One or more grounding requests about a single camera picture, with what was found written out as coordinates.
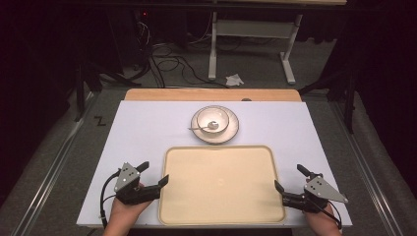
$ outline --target white bowl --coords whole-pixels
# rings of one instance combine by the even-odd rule
[[[203,108],[197,116],[197,124],[200,128],[207,127],[210,122],[216,122],[218,124],[217,129],[205,128],[202,129],[208,133],[219,133],[224,131],[229,125],[229,116],[227,112],[221,109],[219,106],[208,106]]]

